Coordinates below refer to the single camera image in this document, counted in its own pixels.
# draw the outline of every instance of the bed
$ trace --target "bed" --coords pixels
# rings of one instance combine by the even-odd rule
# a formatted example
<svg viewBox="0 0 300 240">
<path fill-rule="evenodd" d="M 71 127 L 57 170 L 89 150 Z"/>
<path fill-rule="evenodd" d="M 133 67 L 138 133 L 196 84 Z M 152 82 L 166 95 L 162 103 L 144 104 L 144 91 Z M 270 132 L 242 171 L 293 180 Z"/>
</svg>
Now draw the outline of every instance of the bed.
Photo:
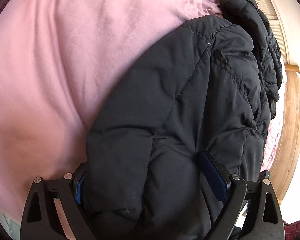
<svg viewBox="0 0 300 240">
<path fill-rule="evenodd" d="M 288 64 L 275 3 L 256 1 Z M 11 0 L 0 15 L 0 211 L 20 222 L 33 178 L 58 178 L 86 161 L 86 133 L 131 63 L 172 29 L 207 14 L 221 16 L 218 0 Z M 294 122 L 284 99 L 297 91 L 292 79 L 288 74 L 280 89 L 261 168 L 273 166 L 280 200 L 276 167 L 286 156 L 279 140 Z"/>
</svg>

